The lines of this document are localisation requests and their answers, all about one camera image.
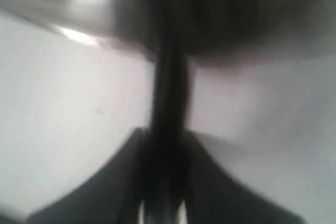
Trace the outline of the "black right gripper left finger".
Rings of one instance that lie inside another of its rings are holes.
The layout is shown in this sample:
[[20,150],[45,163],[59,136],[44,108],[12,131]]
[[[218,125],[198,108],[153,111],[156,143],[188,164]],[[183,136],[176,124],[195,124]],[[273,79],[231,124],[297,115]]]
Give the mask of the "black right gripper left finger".
[[78,188],[30,215],[26,223],[138,223],[145,129]]

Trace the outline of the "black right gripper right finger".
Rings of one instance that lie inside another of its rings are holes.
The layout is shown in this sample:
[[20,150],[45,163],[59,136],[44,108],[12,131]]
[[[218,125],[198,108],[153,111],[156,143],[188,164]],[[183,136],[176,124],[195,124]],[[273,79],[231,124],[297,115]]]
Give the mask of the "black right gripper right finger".
[[185,208],[188,223],[304,223],[292,211],[234,180],[192,133],[183,145],[187,155]]

